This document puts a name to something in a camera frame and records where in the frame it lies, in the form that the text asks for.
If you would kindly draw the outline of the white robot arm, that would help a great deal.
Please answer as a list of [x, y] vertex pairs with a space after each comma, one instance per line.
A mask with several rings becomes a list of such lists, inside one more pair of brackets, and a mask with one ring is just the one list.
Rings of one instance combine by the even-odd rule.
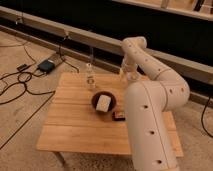
[[122, 70], [128, 80], [124, 112], [136, 171], [180, 171], [163, 119], [165, 111], [184, 105], [188, 83], [145, 51], [143, 37], [122, 41]]

